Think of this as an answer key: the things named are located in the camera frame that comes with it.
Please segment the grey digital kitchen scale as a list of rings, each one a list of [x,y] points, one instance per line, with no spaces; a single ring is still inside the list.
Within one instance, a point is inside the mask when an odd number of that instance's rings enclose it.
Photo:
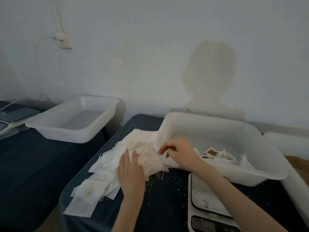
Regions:
[[[0,114],[0,140],[29,129],[25,125],[26,121],[39,114],[41,114],[39,110],[32,108],[20,108]]]

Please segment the person's left forearm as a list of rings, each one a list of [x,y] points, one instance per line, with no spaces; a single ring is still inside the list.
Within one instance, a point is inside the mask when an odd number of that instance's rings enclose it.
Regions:
[[[111,232],[134,232],[144,195],[124,196]]]

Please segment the person's right hand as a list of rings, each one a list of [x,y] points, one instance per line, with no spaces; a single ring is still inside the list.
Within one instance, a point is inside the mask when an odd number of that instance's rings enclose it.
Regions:
[[[160,155],[170,152],[170,157],[187,171],[199,174],[205,171],[206,163],[191,148],[186,139],[166,141],[158,150]]]

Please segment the white wall socket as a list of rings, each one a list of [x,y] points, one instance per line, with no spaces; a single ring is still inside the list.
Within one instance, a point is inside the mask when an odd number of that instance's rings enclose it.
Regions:
[[[67,31],[56,33],[56,43],[61,49],[72,49],[72,41]]]

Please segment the white plastic tray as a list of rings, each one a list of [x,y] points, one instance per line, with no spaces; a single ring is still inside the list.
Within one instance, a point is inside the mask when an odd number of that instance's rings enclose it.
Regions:
[[[266,132],[263,136],[287,156],[297,156],[309,160],[309,138]],[[294,206],[309,228],[309,187],[284,157],[288,176],[281,181]]]
[[[114,117],[119,102],[117,98],[81,96],[27,120],[25,125],[50,140],[83,144]]]
[[[201,155],[209,148],[214,148],[232,154],[239,163],[242,157],[246,157],[254,169],[202,158],[232,183],[253,187],[267,179],[284,180],[288,176],[286,159],[279,149],[262,136],[257,128],[241,121],[189,113],[168,113],[153,143],[154,148],[159,150],[162,144],[172,139],[187,139]]]

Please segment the white digital kitchen scale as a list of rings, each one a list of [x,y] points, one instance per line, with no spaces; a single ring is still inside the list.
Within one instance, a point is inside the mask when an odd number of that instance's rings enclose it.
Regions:
[[[188,177],[187,206],[189,232],[241,232],[218,197],[194,173]]]

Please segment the scattered grain kernels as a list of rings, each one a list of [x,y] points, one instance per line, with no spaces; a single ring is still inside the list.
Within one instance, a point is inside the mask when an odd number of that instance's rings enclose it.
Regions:
[[[170,168],[150,177],[141,210],[146,231],[188,232],[189,172]]]

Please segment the heap of filled grain pouches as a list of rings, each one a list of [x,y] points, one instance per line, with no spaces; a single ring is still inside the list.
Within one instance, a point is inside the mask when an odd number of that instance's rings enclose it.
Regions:
[[[203,153],[200,153],[197,148],[193,148],[193,150],[201,159],[207,160],[209,163],[217,162],[220,164],[239,166],[240,168],[245,170],[255,170],[253,165],[249,163],[246,156],[244,155],[241,157],[240,161],[238,161],[236,157],[226,152],[225,149],[217,151],[211,147],[206,152]]]

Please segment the person's left hand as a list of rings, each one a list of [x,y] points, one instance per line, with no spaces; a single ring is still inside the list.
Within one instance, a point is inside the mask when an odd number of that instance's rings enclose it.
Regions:
[[[144,195],[145,175],[141,165],[138,163],[138,154],[133,152],[131,166],[124,168],[124,153],[121,155],[117,167],[117,177],[124,196]]]

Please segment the white drawstring filter pouch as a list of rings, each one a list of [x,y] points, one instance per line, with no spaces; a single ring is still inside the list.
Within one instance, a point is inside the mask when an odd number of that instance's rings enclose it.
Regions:
[[[160,154],[153,147],[153,143],[138,142],[133,149],[138,154],[138,163],[143,168],[145,181],[149,180],[149,176],[158,172],[169,172]]]

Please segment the pile of white bags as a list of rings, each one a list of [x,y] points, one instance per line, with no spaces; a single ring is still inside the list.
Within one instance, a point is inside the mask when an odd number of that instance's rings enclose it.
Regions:
[[[95,207],[104,197],[114,199],[120,189],[117,178],[119,159],[126,149],[132,157],[134,147],[138,142],[153,143],[157,138],[158,131],[143,131],[133,129],[123,140],[115,146],[99,155],[98,160],[90,167],[90,177],[85,179],[71,193],[72,201],[64,210],[63,214],[78,217],[91,217]]]

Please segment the dark blue table cover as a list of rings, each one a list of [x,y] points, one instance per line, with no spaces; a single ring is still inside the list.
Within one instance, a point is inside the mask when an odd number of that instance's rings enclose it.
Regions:
[[[102,153],[110,150],[133,129],[157,131],[162,122],[163,118],[159,117],[144,114],[133,116],[66,185],[58,203],[65,231],[110,232],[123,200],[121,189],[114,199],[104,197],[98,202],[90,218],[63,214],[72,200],[70,195],[75,187],[91,175],[88,171]],[[170,169],[169,172],[164,172],[163,179],[160,178],[161,173],[150,177],[150,183],[145,187],[135,232],[188,232],[188,175],[187,171]],[[280,181],[266,180],[255,187],[233,185],[289,232],[309,232]]]
[[[70,180],[105,144],[50,140],[28,129],[0,140],[0,232],[33,232],[57,206]]]

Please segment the brown grain heap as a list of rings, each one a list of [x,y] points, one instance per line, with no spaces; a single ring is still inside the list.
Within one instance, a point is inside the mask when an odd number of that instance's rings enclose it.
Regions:
[[[297,156],[284,155],[284,157],[309,187],[309,160],[305,160]]]

